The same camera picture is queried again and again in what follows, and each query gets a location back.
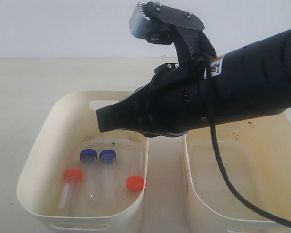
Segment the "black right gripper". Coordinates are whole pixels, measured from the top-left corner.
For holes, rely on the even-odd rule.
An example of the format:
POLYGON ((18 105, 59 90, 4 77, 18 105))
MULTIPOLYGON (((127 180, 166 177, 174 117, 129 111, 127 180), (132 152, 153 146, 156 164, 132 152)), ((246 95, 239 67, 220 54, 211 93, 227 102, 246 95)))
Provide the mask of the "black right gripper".
POLYGON ((206 126, 208 116, 207 71, 216 51, 203 31, 172 29, 179 67, 163 64, 146 87, 121 101, 96 110, 100 132, 117 129, 144 137, 181 137, 188 130, 206 126))

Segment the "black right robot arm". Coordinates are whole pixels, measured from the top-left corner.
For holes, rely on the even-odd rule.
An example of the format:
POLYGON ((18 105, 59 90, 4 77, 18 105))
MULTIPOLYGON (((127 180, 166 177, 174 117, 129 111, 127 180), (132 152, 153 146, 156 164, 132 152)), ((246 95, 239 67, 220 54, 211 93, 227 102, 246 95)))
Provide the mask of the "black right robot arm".
POLYGON ((159 66, 151 81, 96 110, 101 132, 179 137, 189 130, 277 115, 291 108, 291 29, 222 57, 159 66))

